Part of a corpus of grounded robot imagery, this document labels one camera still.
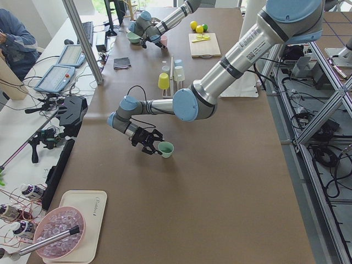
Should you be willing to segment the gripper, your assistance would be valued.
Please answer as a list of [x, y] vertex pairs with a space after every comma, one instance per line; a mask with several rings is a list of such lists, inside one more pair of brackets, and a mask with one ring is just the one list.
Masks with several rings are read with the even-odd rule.
[[157, 129], [153, 129], [153, 131], [150, 132], [144, 128], [137, 128], [136, 132], [131, 138], [131, 144], [134, 147], [136, 147], [137, 144], [142, 144], [142, 152], [148, 155], [162, 155], [162, 152], [154, 147], [153, 143], [155, 141], [164, 141], [163, 134]]
[[146, 42], [150, 42], [155, 44], [159, 48], [166, 48], [166, 45], [162, 44], [161, 42], [157, 42], [157, 35], [156, 34], [147, 34], [146, 32], [141, 36], [141, 47], [147, 48]]

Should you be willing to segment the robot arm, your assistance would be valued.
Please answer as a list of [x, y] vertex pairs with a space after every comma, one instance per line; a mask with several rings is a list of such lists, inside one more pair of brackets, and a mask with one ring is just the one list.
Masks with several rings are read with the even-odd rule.
[[161, 36], [170, 29], [177, 26], [182, 19], [194, 13], [199, 7], [212, 8], [216, 1], [188, 0], [177, 7], [169, 16], [164, 19], [157, 19], [151, 16], [148, 11], [143, 11], [140, 16], [132, 21], [128, 27], [130, 32], [141, 38], [141, 45], [146, 48], [146, 42], [154, 43], [160, 49], [165, 49]]
[[324, 1], [267, 1], [257, 14], [256, 23], [202, 79], [178, 90], [172, 99], [138, 101], [126, 95], [107, 119], [108, 125], [127, 135], [133, 146], [142, 144], [144, 153], [154, 154], [157, 149], [153, 143], [163, 141], [163, 135], [132, 123], [132, 116], [174, 114], [186, 122], [211, 117], [219, 95], [272, 46], [318, 40], [324, 8]]

